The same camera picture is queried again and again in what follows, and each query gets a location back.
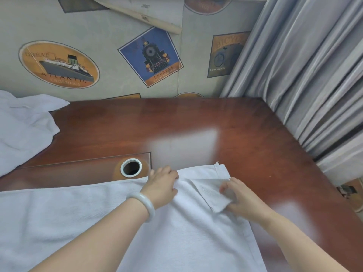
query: ship illustration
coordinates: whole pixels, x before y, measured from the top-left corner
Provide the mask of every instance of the ship illustration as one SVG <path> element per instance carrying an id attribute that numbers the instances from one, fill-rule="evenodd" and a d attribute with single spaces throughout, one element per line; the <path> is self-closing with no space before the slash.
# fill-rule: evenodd
<path id="1" fill-rule="evenodd" d="M 77 56 L 68 54 L 68 63 L 61 58 L 55 58 L 55 60 L 45 58 L 39 63 L 48 74 L 94 82 L 94 78 L 88 70 L 78 63 Z"/>
<path id="2" fill-rule="evenodd" d="M 142 54 L 146 58 L 144 61 L 146 70 L 150 73 L 158 73 L 169 66 L 169 55 L 159 50 L 154 43 L 144 41 Z"/>

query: right hand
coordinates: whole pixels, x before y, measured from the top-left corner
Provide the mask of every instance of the right hand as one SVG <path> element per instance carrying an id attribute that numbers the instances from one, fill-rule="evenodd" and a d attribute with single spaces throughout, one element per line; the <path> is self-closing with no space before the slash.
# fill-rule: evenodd
<path id="1" fill-rule="evenodd" d="M 237 203 L 231 203 L 227 210 L 236 216 L 242 216 L 247 220 L 261 224 L 268 224 L 275 216 L 275 211 L 264 203 L 245 183 L 237 178 L 231 177 L 219 188 L 220 193 L 230 188 L 236 194 Z"/>

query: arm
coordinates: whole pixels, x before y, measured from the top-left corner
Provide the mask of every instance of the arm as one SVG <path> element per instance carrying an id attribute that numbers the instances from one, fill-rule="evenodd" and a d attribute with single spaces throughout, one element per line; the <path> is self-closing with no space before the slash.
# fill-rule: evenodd
<path id="1" fill-rule="evenodd" d="M 141 190 L 155 209 L 166 205 L 178 192 L 179 177 L 169 166 L 151 170 Z M 103 219 L 53 253 L 30 272 L 115 272 L 140 226 L 148 219 L 146 207 L 129 198 Z"/>
<path id="2" fill-rule="evenodd" d="M 293 271 L 348 272 L 295 224 L 267 206 L 246 184 L 230 178 L 230 181 L 221 185 L 220 192 L 223 193 L 227 188 L 234 191 L 238 200 L 238 203 L 230 204 L 227 209 L 260 224 L 275 238 Z"/>

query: left hand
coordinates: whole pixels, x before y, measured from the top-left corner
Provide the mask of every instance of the left hand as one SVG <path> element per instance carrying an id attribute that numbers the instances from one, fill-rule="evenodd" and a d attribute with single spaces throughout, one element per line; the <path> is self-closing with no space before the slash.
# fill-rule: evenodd
<path id="1" fill-rule="evenodd" d="M 170 166 L 159 168 L 156 172 L 151 170 L 149 178 L 140 193 L 152 202 L 156 210 L 173 200 L 178 192 L 177 189 L 173 188 L 178 178 L 178 172 L 172 170 Z"/>

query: hand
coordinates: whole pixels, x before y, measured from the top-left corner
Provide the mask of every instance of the hand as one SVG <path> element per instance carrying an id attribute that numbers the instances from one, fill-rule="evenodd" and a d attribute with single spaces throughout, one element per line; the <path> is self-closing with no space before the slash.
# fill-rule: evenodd
<path id="1" fill-rule="evenodd" d="M 147 183 L 140 193 L 152 202 L 155 209 L 160 208 L 172 201 L 177 194 L 178 190 L 173 188 L 173 186 L 178 178 L 178 172 L 173 171 L 170 166 L 159 168 L 156 172 L 151 170 Z"/>
<path id="2" fill-rule="evenodd" d="M 236 216 L 242 216 L 247 220 L 264 226 L 268 224 L 276 214 L 266 203 L 264 203 L 245 183 L 237 178 L 231 177 L 230 181 L 222 183 L 220 193 L 230 188 L 237 196 L 237 203 L 231 203 L 227 210 Z"/>

